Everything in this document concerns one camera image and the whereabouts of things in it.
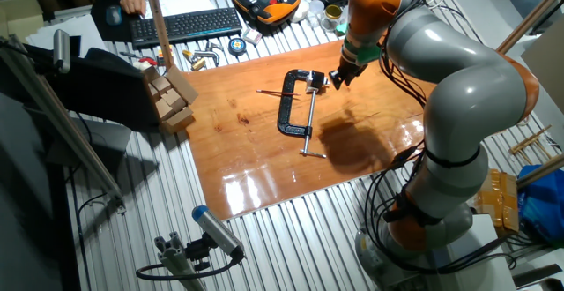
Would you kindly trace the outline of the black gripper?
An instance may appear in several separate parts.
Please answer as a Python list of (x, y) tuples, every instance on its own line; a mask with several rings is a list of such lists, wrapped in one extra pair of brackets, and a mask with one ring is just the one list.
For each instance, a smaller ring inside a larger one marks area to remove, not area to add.
[(336, 90), (339, 90), (342, 83), (349, 86), (352, 81), (357, 78), (365, 69), (366, 64), (357, 65), (345, 59), (343, 56), (339, 59), (339, 66), (337, 70), (331, 71), (329, 77), (332, 85)]

